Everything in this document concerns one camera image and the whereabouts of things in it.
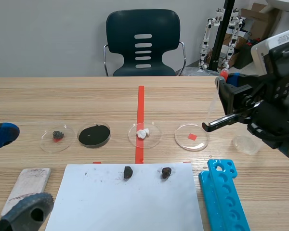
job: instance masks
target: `white cotton ball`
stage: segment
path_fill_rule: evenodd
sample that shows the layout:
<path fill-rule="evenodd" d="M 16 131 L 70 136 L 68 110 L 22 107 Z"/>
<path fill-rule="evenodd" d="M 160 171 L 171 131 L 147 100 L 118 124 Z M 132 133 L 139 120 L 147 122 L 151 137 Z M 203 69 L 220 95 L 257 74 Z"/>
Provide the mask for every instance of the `white cotton ball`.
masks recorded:
<path fill-rule="evenodd" d="M 149 131 L 148 128 L 145 128 L 144 131 L 146 132 L 146 135 L 147 135 L 147 136 L 150 136 L 150 131 Z"/>
<path fill-rule="evenodd" d="M 138 130 L 137 136 L 139 139 L 144 139 L 146 137 L 146 132 L 144 130 Z"/>

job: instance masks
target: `white paper sheet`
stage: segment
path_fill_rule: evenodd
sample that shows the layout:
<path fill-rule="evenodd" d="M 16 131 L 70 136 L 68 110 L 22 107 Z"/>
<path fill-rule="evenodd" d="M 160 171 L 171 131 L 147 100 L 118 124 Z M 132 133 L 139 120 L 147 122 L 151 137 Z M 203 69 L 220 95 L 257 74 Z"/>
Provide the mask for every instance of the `white paper sheet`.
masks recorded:
<path fill-rule="evenodd" d="M 46 227 L 61 230 L 203 231 L 191 164 L 68 165 Z"/>

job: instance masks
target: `petri dish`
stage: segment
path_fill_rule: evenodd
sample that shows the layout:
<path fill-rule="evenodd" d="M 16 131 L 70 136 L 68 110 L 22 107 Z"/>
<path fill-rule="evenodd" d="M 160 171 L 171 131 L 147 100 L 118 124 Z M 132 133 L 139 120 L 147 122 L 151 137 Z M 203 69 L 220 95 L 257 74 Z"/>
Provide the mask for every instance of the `petri dish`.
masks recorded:
<path fill-rule="evenodd" d="M 60 139 L 54 139 L 54 132 L 61 132 L 63 137 Z M 74 130 L 66 124 L 61 124 L 45 130 L 45 133 L 40 139 L 40 147 L 48 153 L 57 153 L 68 148 L 74 140 Z"/>
<path fill-rule="evenodd" d="M 149 129 L 150 135 L 146 136 L 144 139 L 139 139 L 137 137 L 137 131 L 140 129 Z M 129 140 L 135 147 L 140 148 L 152 148 L 160 142 L 162 137 L 161 130 L 154 125 L 154 123 L 139 123 L 133 124 L 128 132 Z"/>
<path fill-rule="evenodd" d="M 175 141 L 189 151 L 200 151 L 209 143 L 208 133 L 197 124 L 184 124 L 174 134 Z"/>
<path fill-rule="evenodd" d="M 87 123 L 77 134 L 78 141 L 86 148 L 99 148 L 110 140 L 110 127 L 107 123 Z"/>
<path fill-rule="evenodd" d="M 246 124 L 238 124 L 232 143 L 235 148 L 245 154 L 256 154 L 263 146 L 263 141 L 247 130 Z"/>

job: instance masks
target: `wooden table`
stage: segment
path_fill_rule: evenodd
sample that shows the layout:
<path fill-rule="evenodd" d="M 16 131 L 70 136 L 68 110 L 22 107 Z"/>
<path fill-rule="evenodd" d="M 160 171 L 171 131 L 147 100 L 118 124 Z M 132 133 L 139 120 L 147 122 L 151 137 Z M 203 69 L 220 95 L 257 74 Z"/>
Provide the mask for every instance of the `wooden table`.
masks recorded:
<path fill-rule="evenodd" d="M 205 121 L 213 98 L 214 77 L 75 77 L 0 78 L 0 122 L 19 126 L 19 138 L 0 149 L 0 212 L 24 168 L 50 167 L 46 192 L 57 195 L 67 164 L 134 163 L 135 147 L 128 130 L 136 122 L 138 86 L 145 86 L 144 119 L 163 132 L 161 142 L 144 150 L 145 163 L 190 161 L 193 165 L 204 229 L 210 230 L 198 174 L 210 158 L 232 159 L 235 179 L 250 229 L 289 231 L 289 159 L 264 146 L 256 155 L 239 153 L 232 145 L 236 125 L 210 133 L 200 152 L 182 149 L 174 131 L 184 122 Z M 220 103 L 211 119 L 223 116 Z M 88 149 L 77 140 L 66 150 L 49 154 L 40 138 L 54 123 L 64 122 L 77 133 L 88 122 L 102 121 L 112 137 L 101 148 Z"/>

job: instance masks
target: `white robot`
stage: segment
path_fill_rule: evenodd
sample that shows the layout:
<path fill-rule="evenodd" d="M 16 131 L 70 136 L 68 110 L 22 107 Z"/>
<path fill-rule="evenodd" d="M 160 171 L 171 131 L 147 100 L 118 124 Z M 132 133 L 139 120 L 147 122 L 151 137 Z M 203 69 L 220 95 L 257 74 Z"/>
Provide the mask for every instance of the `white robot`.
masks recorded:
<path fill-rule="evenodd" d="M 200 60 L 199 60 L 199 68 L 201 69 L 207 69 L 207 65 L 205 64 L 206 58 L 208 53 L 210 52 L 209 49 L 209 38 L 210 38 L 210 31 L 212 26 L 219 26 L 221 24 L 221 21 L 223 20 L 225 9 L 217 9 L 216 15 L 214 18 L 209 18 L 208 23 L 206 26 L 206 32 L 204 34 L 203 41 L 201 43 L 201 50 L 200 50 Z M 223 60 L 223 67 L 229 68 L 229 61 L 235 52 L 235 46 L 238 39 L 238 33 L 240 31 L 240 28 L 243 25 L 243 19 L 241 17 L 238 17 L 239 10 L 237 8 L 234 8 L 231 13 L 229 25 L 234 27 L 234 31 L 231 36 L 231 40 L 228 44 L 228 51 L 225 59 Z"/>

